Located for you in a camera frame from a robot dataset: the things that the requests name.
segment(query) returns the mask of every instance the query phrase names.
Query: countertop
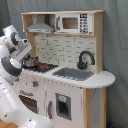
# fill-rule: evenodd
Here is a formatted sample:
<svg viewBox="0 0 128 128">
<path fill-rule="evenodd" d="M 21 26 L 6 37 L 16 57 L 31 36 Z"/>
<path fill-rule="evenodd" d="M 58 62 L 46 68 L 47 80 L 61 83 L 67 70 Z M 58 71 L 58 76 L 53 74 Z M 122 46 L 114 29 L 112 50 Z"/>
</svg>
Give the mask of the countertop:
<svg viewBox="0 0 128 128">
<path fill-rule="evenodd" d="M 39 72 L 33 72 L 29 70 L 24 70 L 23 72 L 29 73 L 29 74 L 35 74 L 37 76 L 42 76 L 45 79 L 53 80 L 53 81 L 59 81 L 65 84 L 70 84 L 76 87 L 82 87 L 82 88 L 103 88 L 112 85 L 115 82 L 115 76 L 107 71 L 101 71 L 99 74 L 94 74 L 88 79 L 84 81 L 76 81 L 71 79 L 66 79 L 62 77 L 53 76 L 52 73 L 61 69 L 63 67 L 57 67 L 47 73 L 39 73 Z"/>
</svg>

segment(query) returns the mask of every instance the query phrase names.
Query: pot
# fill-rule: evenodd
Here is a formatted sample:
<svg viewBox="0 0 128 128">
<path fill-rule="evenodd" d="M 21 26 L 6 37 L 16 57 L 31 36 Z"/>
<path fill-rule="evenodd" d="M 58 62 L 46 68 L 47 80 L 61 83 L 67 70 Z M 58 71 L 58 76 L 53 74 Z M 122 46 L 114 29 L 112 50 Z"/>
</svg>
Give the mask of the pot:
<svg viewBox="0 0 128 128">
<path fill-rule="evenodd" d="M 35 67 L 38 65 L 38 63 L 39 63 L 38 57 L 29 57 L 23 60 L 23 64 L 26 67 Z"/>
</svg>

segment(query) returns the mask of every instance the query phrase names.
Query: backsplash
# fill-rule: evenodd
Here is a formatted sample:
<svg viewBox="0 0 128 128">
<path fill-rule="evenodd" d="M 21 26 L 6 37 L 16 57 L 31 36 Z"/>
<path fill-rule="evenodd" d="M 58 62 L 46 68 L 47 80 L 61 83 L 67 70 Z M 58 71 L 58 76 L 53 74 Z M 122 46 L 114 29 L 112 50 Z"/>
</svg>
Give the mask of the backsplash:
<svg viewBox="0 0 128 128">
<path fill-rule="evenodd" d="M 95 37 L 41 34 L 34 36 L 34 42 L 36 56 L 43 63 L 77 68 L 82 51 L 88 50 L 95 57 Z M 83 62 L 88 62 L 89 70 L 95 70 L 88 55 L 83 55 Z"/>
</svg>

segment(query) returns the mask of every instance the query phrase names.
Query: faucet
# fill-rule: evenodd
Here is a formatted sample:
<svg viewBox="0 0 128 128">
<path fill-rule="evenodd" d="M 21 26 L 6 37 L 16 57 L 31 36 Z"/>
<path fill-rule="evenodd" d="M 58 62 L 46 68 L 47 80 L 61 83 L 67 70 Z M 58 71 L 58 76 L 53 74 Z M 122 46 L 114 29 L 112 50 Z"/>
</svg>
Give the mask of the faucet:
<svg viewBox="0 0 128 128">
<path fill-rule="evenodd" d="M 78 64 L 77 64 L 78 69 L 81 69 L 81 70 L 87 68 L 87 62 L 86 62 L 86 63 L 83 63 L 83 62 L 82 62 L 82 56 L 83 56 L 84 54 L 88 54 L 88 55 L 91 57 L 92 65 L 95 65 L 95 59 L 94 59 L 94 56 L 92 55 L 92 53 L 90 53 L 89 51 L 82 51 L 82 52 L 80 53 L 79 62 L 78 62 Z"/>
</svg>

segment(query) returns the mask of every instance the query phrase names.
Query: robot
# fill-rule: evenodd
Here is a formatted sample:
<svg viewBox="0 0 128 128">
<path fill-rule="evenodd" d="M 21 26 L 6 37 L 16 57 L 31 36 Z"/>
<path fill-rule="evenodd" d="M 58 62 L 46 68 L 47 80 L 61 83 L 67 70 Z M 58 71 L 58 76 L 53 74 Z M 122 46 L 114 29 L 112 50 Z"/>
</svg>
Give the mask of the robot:
<svg viewBox="0 0 128 128">
<path fill-rule="evenodd" d="M 54 128 L 49 118 L 31 112 L 11 88 L 22 72 L 22 59 L 32 47 L 28 40 L 19 37 L 13 26 L 3 32 L 5 36 L 0 37 L 0 119 L 18 128 Z"/>
</svg>

